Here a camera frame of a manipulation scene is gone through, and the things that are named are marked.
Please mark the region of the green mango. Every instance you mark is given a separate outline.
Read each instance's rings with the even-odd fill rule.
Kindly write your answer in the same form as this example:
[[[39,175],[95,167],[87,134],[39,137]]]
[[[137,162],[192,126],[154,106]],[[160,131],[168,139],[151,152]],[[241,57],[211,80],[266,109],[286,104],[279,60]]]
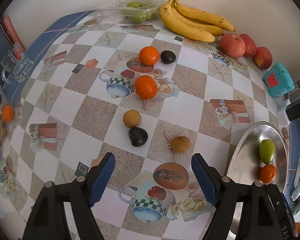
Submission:
[[[272,140],[264,139],[260,143],[259,155],[262,162],[266,165],[271,163],[275,155],[275,145]]]

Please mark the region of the middle red apple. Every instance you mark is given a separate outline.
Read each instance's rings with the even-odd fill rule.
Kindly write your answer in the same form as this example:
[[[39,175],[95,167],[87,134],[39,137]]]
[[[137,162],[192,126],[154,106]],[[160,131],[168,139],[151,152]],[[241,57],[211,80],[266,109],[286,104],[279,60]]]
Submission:
[[[253,57],[256,54],[256,51],[257,51],[256,43],[247,34],[240,34],[239,37],[245,43],[245,53],[243,54],[243,56],[246,57],[246,58]]]

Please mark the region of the patterned checkered tablecloth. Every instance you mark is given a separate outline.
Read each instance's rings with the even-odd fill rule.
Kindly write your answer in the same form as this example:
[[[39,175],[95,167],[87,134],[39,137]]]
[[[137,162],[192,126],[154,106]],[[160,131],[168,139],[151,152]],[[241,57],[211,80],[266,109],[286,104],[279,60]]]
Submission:
[[[104,155],[115,170],[93,215],[106,239],[200,239],[213,215],[191,170],[199,152],[227,170],[243,133],[286,134],[251,59],[96,12],[61,18],[27,50],[36,67],[0,121],[0,226],[23,235],[47,181],[75,180]]]

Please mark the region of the glass mug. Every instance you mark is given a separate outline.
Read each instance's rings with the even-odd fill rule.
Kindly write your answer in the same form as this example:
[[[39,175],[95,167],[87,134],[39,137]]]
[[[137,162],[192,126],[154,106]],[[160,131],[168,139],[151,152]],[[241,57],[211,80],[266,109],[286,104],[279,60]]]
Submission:
[[[30,74],[34,62],[25,54],[25,50],[16,42],[2,58],[1,78],[6,84],[22,83]]]

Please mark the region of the orange mandarin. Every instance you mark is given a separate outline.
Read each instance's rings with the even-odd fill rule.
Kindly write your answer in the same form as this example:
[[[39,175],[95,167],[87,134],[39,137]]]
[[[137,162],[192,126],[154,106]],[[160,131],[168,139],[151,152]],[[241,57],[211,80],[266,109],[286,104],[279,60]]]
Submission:
[[[276,167],[272,164],[265,165],[260,171],[260,180],[265,183],[271,183],[276,177]]]
[[[140,76],[135,81],[135,92],[143,100],[156,96],[158,87],[154,79],[148,75]]]
[[[139,60],[146,66],[154,65],[159,60],[159,52],[152,46],[146,46],[139,52]]]

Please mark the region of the front red apple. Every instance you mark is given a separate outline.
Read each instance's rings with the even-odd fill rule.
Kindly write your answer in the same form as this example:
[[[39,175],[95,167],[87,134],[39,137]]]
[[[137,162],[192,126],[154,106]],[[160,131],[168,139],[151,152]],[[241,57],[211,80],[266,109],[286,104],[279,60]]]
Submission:
[[[220,40],[220,47],[226,55],[235,59],[245,53],[245,42],[236,34],[224,34]]]

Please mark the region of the small tan longan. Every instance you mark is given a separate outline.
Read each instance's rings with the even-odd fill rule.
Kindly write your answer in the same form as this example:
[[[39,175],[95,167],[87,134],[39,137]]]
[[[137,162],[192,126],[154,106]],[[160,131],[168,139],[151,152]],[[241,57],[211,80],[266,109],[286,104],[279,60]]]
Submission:
[[[140,122],[141,122],[141,115],[136,110],[133,109],[128,110],[123,115],[123,123],[128,128],[137,127],[140,124]]]

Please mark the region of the dark plum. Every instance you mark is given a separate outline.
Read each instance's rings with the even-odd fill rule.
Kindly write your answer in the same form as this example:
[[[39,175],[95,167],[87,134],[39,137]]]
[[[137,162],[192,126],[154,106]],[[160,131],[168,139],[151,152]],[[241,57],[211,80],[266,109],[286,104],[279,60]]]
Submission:
[[[129,130],[130,143],[134,147],[143,146],[148,140],[148,133],[143,128],[133,127]]]
[[[171,64],[176,60],[176,55],[174,52],[170,50],[164,50],[160,54],[160,58],[162,63],[164,64]]]

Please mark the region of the large steel bowl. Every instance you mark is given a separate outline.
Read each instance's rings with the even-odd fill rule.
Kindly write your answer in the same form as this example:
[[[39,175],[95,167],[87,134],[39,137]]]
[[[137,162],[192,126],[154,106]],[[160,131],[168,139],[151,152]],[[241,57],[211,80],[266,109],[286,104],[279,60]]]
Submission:
[[[275,145],[275,153],[271,165],[276,167],[276,177],[273,184],[284,193],[288,182],[288,158],[286,146],[279,131],[265,121],[251,125],[239,140],[226,176],[239,184],[251,185],[260,181],[260,172],[265,163],[261,160],[259,149],[263,140],[270,139]]]

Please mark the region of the red apple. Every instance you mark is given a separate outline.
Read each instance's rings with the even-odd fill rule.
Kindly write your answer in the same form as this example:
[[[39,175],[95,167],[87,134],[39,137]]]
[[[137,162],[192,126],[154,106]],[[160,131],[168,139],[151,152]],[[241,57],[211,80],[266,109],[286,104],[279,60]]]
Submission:
[[[220,47],[226,55],[235,59],[245,53],[245,42],[236,34],[224,34],[220,40]]]
[[[256,54],[256,51],[257,51],[256,43],[247,34],[240,34],[239,37],[245,43],[245,53],[243,54],[243,56],[246,57],[246,58],[253,57]]]
[[[261,70],[270,68],[273,61],[272,54],[266,47],[258,47],[255,55],[253,56],[253,62]]]

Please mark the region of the rear red apple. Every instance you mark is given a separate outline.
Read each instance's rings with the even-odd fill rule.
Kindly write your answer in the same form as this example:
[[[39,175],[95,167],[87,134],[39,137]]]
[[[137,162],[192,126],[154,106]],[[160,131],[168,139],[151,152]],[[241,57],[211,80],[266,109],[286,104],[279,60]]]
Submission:
[[[253,62],[261,70],[270,68],[273,61],[272,54],[266,47],[258,47],[255,55],[253,56]]]

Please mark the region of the yellow banana bunch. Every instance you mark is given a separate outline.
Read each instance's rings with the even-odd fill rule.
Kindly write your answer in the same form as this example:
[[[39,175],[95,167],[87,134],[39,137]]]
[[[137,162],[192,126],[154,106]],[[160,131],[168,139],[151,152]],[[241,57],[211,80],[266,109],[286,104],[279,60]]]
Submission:
[[[168,0],[159,8],[159,15],[172,32],[195,41],[215,42],[224,31],[234,32],[234,26],[216,14],[182,5],[179,0]]]

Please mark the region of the teal plastic box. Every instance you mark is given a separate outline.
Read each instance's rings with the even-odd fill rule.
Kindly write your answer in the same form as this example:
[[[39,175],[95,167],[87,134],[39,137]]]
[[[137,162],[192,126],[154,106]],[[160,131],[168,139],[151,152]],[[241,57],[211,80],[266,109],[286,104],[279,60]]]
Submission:
[[[295,88],[288,69],[279,62],[275,63],[270,70],[264,74],[262,80],[266,84],[269,94],[276,98],[291,92]]]

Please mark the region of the black power adapter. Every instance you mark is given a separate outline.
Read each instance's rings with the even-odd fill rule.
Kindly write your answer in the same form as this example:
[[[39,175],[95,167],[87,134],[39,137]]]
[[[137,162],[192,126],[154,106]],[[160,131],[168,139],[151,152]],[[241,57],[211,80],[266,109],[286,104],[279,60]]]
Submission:
[[[289,121],[300,118],[300,99],[289,104],[286,108],[286,115]]]

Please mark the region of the brown longan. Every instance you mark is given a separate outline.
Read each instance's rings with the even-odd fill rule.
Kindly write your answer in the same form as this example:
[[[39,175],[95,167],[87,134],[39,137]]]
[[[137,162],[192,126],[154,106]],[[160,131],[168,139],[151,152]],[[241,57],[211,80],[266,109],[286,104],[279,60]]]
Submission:
[[[171,148],[175,152],[184,153],[191,148],[191,141],[186,136],[174,137],[171,140]]]

